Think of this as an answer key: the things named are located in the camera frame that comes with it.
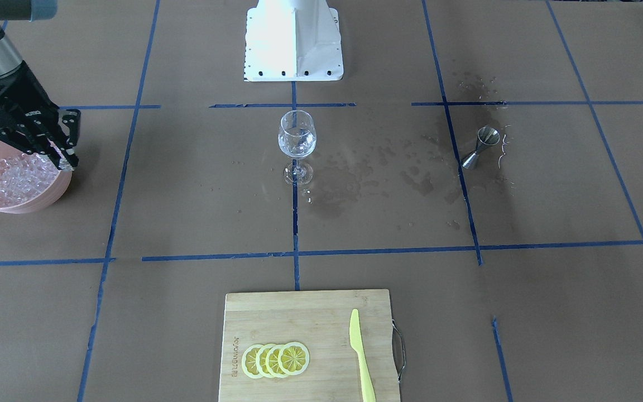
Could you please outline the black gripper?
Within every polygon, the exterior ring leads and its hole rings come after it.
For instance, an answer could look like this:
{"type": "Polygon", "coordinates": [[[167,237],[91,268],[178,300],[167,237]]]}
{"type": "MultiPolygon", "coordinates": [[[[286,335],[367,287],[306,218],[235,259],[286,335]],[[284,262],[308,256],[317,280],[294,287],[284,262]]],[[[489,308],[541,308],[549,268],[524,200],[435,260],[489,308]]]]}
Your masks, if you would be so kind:
{"type": "Polygon", "coordinates": [[[59,110],[25,61],[0,77],[1,142],[47,157],[59,170],[76,170],[80,129],[81,110],[59,110]],[[60,137],[59,144],[48,137],[60,137]]]}

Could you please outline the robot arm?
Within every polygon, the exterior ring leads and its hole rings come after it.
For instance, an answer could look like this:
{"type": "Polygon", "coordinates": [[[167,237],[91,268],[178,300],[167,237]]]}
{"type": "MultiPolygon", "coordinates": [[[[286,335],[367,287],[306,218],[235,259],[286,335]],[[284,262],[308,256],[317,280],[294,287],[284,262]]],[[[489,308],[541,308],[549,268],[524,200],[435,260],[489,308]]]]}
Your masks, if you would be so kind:
{"type": "Polygon", "coordinates": [[[56,1],[0,1],[0,141],[72,171],[79,165],[81,112],[51,101],[2,26],[2,21],[50,20],[57,9],[56,1]]]}

